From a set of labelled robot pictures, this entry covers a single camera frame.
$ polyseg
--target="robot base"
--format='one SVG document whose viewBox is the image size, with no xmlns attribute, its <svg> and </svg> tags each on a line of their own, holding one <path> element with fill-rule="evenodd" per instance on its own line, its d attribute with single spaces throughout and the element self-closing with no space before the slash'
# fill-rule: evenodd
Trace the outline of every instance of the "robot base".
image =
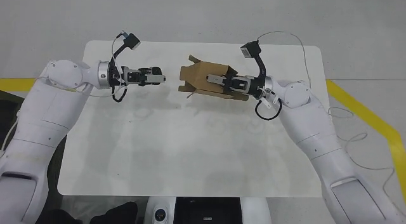
<svg viewBox="0 0 406 224">
<path fill-rule="evenodd" d="M 270 224 L 264 197 L 150 197 L 144 224 Z"/>
</svg>

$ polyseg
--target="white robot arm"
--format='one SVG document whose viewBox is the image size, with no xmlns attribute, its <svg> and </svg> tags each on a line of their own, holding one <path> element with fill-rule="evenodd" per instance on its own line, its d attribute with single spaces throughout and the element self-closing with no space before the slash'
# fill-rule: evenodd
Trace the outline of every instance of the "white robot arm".
<svg viewBox="0 0 406 224">
<path fill-rule="evenodd" d="M 258 105 L 265 102 L 278 110 L 276 116 L 287 134 L 315 168 L 322 182 L 322 196 L 335 222 L 400 223 L 400 213 L 383 190 L 355 170 L 337 141 L 331 118 L 310 88 L 301 81 L 276 81 L 265 76 L 258 41 L 245 44 L 241 50 L 245 57 L 257 61 L 258 77 L 208 75 L 207 81 L 222 85 L 225 91 L 251 95 L 259 100 Z"/>
<path fill-rule="evenodd" d="M 111 62 L 97 62 L 93 67 L 70 60 L 47 64 L 24 100 L 15 135 L 0 157 L 1 223 L 36 222 L 48 195 L 48 164 L 78 120 L 93 87 L 165 81 L 158 67 L 121 70 L 117 75 Z"/>
</svg>

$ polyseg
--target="yellow tape line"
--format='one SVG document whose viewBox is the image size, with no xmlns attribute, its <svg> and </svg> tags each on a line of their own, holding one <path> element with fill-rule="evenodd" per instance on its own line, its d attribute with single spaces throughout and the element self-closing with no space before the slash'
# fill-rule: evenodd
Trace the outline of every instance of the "yellow tape line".
<svg viewBox="0 0 406 224">
<path fill-rule="evenodd" d="M 0 79 L 2 91 L 30 91 L 36 79 Z"/>
<path fill-rule="evenodd" d="M 362 103 L 354 99 L 337 84 L 331 80 L 326 80 L 326 82 L 327 90 L 330 95 L 387 139 L 403 199 L 406 202 L 406 151 L 399 132 L 362 105 Z"/>
</svg>

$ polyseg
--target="open cardboard box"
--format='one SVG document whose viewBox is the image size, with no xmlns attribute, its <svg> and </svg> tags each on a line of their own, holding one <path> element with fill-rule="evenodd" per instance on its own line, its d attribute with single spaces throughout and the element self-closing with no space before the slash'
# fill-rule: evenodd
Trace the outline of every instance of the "open cardboard box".
<svg viewBox="0 0 406 224">
<path fill-rule="evenodd" d="M 248 95 L 238 92 L 225 93 L 220 85 L 210 83 L 206 80 L 208 74 L 217 76 L 223 76 L 226 74 L 236 76 L 237 71 L 231 68 L 231 66 L 200 61 L 192 55 L 189 55 L 189 60 L 193 62 L 193 65 L 182 66 L 180 68 L 180 80 L 185 81 L 185 85 L 179 86 L 179 92 L 189 92 L 192 94 L 198 93 L 201 95 L 217 96 L 224 99 L 248 100 Z"/>
</svg>

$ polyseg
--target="white table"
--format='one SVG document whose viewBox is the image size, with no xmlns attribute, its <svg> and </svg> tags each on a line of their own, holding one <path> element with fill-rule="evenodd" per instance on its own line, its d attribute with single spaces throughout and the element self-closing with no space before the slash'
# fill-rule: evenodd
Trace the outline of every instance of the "white table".
<svg viewBox="0 0 406 224">
<path fill-rule="evenodd" d="M 122 103 L 89 98 L 68 134 L 58 182 L 63 195 L 177 195 L 320 197 L 309 160 L 280 121 L 256 117 L 256 101 L 223 100 L 177 92 L 188 55 L 231 65 L 240 75 L 258 74 L 239 44 L 143 42 L 126 49 L 119 63 L 132 69 L 159 66 L 167 82 L 132 85 Z M 267 74 L 307 79 L 300 46 L 262 45 Z M 109 60 L 111 41 L 91 41 L 84 62 Z M 320 50 L 306 46 L 313 92 L 329 99 Z M 98 95 L 109 93 L 97 91 Z M 260 110 L 272 115 L 274 110 Z"/>
</svg>

